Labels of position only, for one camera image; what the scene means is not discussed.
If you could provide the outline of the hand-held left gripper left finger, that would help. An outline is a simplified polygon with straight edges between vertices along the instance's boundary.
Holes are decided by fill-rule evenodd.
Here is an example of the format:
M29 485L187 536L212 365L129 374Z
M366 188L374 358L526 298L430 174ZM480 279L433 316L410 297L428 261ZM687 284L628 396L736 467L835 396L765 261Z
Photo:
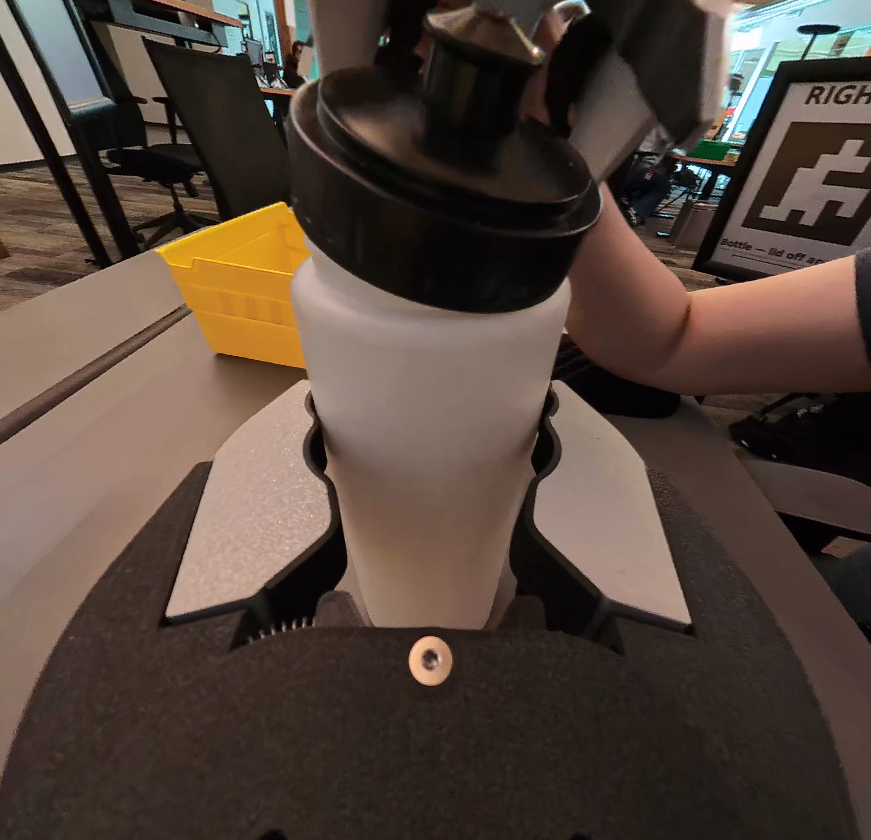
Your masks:
M255 626L313 623L347 570L309 385L295 385L215 454L166 606L180 625L243 611Z

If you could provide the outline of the black textured pad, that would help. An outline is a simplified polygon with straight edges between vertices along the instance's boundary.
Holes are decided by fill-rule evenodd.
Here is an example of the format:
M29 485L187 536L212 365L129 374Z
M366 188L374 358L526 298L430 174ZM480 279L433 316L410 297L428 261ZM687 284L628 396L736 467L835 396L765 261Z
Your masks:
M661 420L680 407L678 393L638 384L598 366L562 334L551 373L599 413L637 419Z

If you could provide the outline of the person's right forearm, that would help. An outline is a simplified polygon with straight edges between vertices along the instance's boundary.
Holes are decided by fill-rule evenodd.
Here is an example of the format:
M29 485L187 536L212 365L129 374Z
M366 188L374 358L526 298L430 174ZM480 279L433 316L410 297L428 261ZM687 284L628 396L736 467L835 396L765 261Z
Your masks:
M569 280L565 328L617 377L683 396L869 392L855 256L686 291L627 224L606 184Z

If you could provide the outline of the black office chair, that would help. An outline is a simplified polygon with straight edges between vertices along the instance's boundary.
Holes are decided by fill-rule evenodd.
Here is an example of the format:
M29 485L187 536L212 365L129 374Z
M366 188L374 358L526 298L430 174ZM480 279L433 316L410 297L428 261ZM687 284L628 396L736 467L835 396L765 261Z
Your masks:
M191 198L199 197L193 178L203 175L205 168L196 150L190 144L179 142L175 110L169 98L159 96L153 100L165 107L169 142L149 143L146 123L140 111L147 100L126 92L116 103L117 110L111 116L111 138L104 149L105 157L111 164L107 168L109 174L156 183L171 195L171 212L132 227L135 239L145 250L154 248L176 231L189 235L220 222L219 218L190 212L182 206L178 189L182 188Z

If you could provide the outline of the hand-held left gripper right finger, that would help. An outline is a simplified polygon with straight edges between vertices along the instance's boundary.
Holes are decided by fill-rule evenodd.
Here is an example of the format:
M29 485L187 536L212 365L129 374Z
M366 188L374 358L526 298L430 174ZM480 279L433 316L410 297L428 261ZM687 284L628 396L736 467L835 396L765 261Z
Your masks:
M570 387L552 385L531 464L510 570L517 594L543 605L546 628L603 633L628 619L688 631L646 465L630 442Z

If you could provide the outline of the white plastic bottle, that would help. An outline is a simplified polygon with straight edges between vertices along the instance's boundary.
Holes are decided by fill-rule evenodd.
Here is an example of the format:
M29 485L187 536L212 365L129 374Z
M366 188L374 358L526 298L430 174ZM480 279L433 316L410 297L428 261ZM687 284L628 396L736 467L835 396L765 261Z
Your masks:
M367 615L377 628L484 628L571 287L519 312L452 312L304 244L294 317Z

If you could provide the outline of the black floor lamp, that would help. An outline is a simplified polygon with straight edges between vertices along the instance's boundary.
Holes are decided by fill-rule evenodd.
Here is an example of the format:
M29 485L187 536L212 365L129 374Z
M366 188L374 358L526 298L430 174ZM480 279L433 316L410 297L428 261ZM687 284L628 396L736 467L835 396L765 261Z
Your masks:
M817 38L821 36L831 36L836 35L841 31L841 26L833 23L806 23L800 25L797 28L797 33L803 37L807 38L807 44L805 45L801 55L800 61L804 61L807 59L814 42Z

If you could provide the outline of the black bottle lid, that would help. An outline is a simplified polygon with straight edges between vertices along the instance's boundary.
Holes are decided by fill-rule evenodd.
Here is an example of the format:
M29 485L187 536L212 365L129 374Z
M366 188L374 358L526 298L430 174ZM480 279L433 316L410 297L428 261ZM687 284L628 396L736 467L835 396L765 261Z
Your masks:
M427 16L422 75L343 68L294 97L294 212L387 293L465 313L526 310L567 278L602 206L581 155L522 122L543 52L505 14Z

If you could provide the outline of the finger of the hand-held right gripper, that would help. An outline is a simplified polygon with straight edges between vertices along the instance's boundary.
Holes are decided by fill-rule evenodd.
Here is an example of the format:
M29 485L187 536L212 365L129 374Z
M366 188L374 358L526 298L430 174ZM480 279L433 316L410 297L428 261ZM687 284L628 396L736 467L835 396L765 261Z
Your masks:
M321 79L347 68L420 66L426 0L307 0Z
M651 132L698 139L720 110L733 0L585 0L568 141L607 180Z

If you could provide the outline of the person's right hand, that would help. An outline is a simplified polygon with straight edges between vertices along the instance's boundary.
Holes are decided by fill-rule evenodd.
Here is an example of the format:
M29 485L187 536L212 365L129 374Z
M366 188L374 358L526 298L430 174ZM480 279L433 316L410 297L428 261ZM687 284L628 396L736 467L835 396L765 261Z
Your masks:
M546 57L542 70L528 84L522 117L564 139L572 132L579 92L577 43L582 33L574 26L590 12L585 0L562 0L539 19L532 35Z

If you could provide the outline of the black metal stand leg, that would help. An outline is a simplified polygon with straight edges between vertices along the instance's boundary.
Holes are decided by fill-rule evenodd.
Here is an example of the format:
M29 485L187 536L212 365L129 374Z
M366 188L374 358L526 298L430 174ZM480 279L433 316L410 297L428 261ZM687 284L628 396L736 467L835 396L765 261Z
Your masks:
M71 176L83 172L121 259L142 251L88 133L115 111L96 51L73 0L2 0L2 79L99 268L110 252Z

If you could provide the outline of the yellow plastic bin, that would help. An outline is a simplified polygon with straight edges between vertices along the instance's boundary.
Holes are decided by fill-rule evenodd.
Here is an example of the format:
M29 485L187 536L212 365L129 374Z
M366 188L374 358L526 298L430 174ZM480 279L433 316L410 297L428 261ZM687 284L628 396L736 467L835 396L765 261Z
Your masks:
M288 204L203 228L156 251L214 353L305 367L291 281L310 250Z

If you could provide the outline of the black framed tag sign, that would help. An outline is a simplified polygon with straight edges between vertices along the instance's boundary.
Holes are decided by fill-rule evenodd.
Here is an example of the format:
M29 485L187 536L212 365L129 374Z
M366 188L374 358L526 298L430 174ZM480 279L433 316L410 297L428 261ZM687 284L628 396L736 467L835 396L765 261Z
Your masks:
M870 245L870 59L782 63L693 262L729 281Z

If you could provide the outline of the grey chair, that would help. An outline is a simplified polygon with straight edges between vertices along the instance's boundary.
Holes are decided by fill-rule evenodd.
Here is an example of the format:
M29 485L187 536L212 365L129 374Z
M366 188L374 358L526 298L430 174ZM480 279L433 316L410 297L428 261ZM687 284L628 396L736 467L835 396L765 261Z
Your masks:
M870 541L870 487L858 480L793 464L739 458L779 514Z

